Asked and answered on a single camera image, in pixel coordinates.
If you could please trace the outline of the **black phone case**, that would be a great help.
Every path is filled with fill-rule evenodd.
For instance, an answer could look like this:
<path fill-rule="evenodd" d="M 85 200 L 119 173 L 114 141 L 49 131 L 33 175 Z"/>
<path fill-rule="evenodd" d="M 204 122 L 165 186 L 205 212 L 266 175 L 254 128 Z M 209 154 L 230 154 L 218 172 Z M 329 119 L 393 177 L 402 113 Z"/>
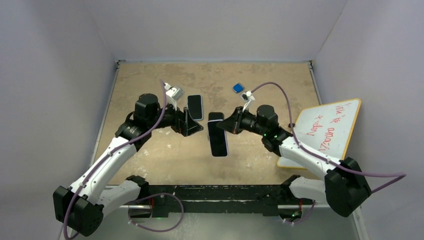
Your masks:
<path fill-rule="evenodd" d="M 208 114 L 208 121 L 222 121 L 224 117 L 223 112 L 210 112 Z"/>

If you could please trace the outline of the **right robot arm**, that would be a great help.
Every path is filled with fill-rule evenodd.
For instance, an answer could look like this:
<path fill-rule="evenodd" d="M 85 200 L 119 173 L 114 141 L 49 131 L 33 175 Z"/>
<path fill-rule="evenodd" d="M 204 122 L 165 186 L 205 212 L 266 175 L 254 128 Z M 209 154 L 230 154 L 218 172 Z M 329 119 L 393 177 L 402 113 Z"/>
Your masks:
<path fill-rule="evenodd" d="M 280 196 L 288 204 L 309 199 L 326 203 L 339 216 L 348 217 L 372 194 L 354 159 L 340 160 L 300 142 L 279 125 L 278 115 L 270 105 L 259 106 L 256 114 L 238 106 L 217 127 L 235 135 L 242 131 L 260 135 L 268 151 L 300 164 L 318 177 L 293 175 L 286 180 Z"/>

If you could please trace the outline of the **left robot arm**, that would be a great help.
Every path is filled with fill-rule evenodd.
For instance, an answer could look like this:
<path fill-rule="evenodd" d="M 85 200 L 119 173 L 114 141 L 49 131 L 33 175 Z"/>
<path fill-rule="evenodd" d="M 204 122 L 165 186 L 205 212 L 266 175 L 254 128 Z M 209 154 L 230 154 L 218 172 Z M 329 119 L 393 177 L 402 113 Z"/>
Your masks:
<path fill-rule="evenodd" d="M 63 223 L 65 239 L 74 238 L 69 236 L 68 229 L 88 237 L 104 217 L 120 206 L 130 202 L 142 205 L 152 198 L 149 183 L 138 175 L 127 177 L 114 188 L 106 186 L 151 138 L 153 130 L 167 127 L 184 137 L 204 129 L 191 117 L 187 107 L 180 110 L 166 99 L 161 106 L 155 94 L 140 95 L 134 111 L 118 127 L 100 158 L 70 186 L 59 186 L 54 191 L 55 217 Z"/>

